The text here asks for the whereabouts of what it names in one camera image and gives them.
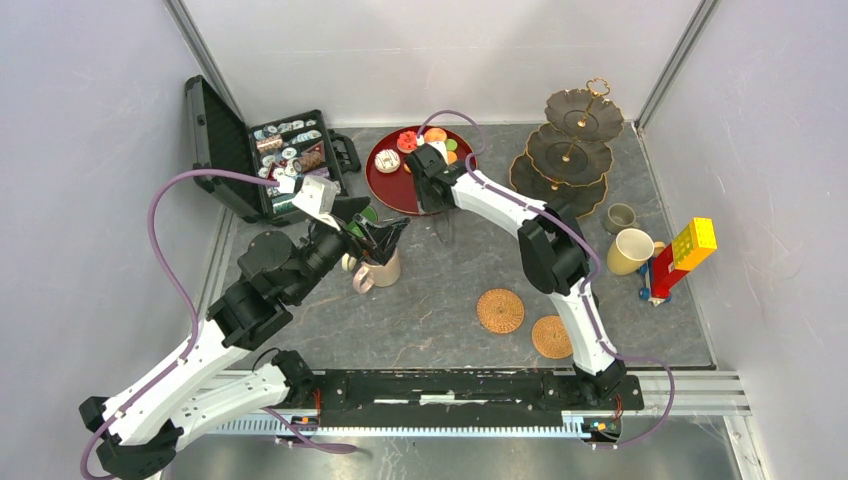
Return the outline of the orange fruit tart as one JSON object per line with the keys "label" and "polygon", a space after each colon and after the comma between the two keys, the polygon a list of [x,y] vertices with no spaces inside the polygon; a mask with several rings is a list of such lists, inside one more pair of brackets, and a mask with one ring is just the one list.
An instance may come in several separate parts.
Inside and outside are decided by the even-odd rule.
{"label": "orange fruit tart", "polygon": [[431,127],[424,132],[423,138],[426,143],[445,142],[448,139],[448,135],[442,128]]}

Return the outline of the pink beige mug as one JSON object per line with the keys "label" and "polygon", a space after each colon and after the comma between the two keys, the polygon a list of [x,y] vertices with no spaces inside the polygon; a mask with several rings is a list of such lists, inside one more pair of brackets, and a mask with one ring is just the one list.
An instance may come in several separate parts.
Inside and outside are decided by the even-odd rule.
{"label": "pink beige mug", "polygon": [[400,252],[396,249],[385,264],[363,258],[358,260],[350,254],[341,259],[342,269],[352,274],[352,286],[359,294],[369,290],[386,288],[395,284],[401,275]]}

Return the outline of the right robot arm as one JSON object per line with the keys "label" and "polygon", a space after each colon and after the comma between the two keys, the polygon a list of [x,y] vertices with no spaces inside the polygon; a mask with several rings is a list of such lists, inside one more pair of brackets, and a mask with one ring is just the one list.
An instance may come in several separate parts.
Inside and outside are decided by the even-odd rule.
{"label": "right robot arm", "polygon": [[405,163],[423,212],[472,212],[516,238],[525,277],[548,296],[569,335],[580,400],[591,408],[612,401],[626,367],[604,330],[591,288],[600,260],[569,206],[520,195],[460,161],[448,164],[430,144],[408,154]]}

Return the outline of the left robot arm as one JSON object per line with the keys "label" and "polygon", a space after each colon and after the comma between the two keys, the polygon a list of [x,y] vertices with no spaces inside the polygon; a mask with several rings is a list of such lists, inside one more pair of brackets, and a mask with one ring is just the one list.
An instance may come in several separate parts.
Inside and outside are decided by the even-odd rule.
{"label": "left robot arm", "polygon": [[187,339],[143,378],[106,398],[79,407],[93,433],[81,458],[98,457],[108,479],[147,479],[163,470],[197,438],[244,414],[286,403],[302,407],[313,397],[315,376],[299,353],[279,351],[268,364],[221,387],[201,387],[231,364],[258,350],[292,320],[299,306],[344,257],[388,260],[396,253],[405,217],[371,222],[360,214],[346,222],[309,224],[294,242],[283,231],[254,237],[238,259],[241,276],[205,316],[192,310]]}

